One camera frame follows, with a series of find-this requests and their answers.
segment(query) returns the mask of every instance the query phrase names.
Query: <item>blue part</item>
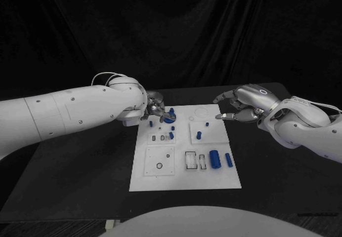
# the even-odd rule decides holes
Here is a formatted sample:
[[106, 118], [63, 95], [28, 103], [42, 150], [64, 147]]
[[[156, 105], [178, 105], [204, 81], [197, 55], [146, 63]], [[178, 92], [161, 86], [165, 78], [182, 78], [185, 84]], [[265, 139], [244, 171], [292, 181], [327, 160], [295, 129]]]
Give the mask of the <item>blue part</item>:
[[230, 159], [230, 153], [227, 153], [227, 162], [229, 162], [229, 167], [233, 167], [231, 159]]
[[201, 140], [203, 132], [198, 132], [197, 139]]
[[210, 155], [211, 155], [213, 169], [221, 168], [220, 152], [217, 150], [213, 150], [210, 152]]
[[177, 120], [172, 120], [169, 118], [165, 118], [165, 122], [166, 123], [174, 123]]

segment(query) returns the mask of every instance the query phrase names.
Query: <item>table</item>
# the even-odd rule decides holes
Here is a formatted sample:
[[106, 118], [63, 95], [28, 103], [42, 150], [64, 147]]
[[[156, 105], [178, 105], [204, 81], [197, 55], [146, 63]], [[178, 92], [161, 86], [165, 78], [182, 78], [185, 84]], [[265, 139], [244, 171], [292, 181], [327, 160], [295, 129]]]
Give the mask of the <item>table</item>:
[[[279, 83], [260, 84], [283, 100]], [[237, 86], [159, 90], [166, 105], [210, 104]], [[229, 101], [223, 112], [234, 112]], [[0, 212], [0, 222], [129, 219], [153, 210], [210, 205], [257, 213], [342, 211], [342, 164], [285, 148], [256, 123], [226, 121], [243, 189], [129, 192], [138, 126], [113, 121], [41, 143]]]

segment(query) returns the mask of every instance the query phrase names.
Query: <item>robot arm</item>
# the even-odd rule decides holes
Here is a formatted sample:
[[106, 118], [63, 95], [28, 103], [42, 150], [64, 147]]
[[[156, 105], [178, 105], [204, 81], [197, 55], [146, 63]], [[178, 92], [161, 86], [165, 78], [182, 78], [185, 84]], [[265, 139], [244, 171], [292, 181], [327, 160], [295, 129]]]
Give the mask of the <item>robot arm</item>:
[[119, 77], [110, 86], [96, 85], [45, 95], [0, 101], [0, 160], [22, 147], [54, 137], [87, 130], [115, 119], [125, 126], [140, 117], [172, 116], [165, 112], [164, 96], [148, 94], [138, 80]]
[[[340, 114], [330, 117], [314, 102], [298, 97], [280, 101], [266, 88], [253, 84], [223, 93], [214, 103], [227, 98], [240, 111], [220, 114], [217, 119], [257, 121], [259, 128], [270, 132], [285, 147], [295, 149], [304, 145], [318, 155], [342, 163], [342, 116]], [[334, 106], [318, 105], [340, 111]]]

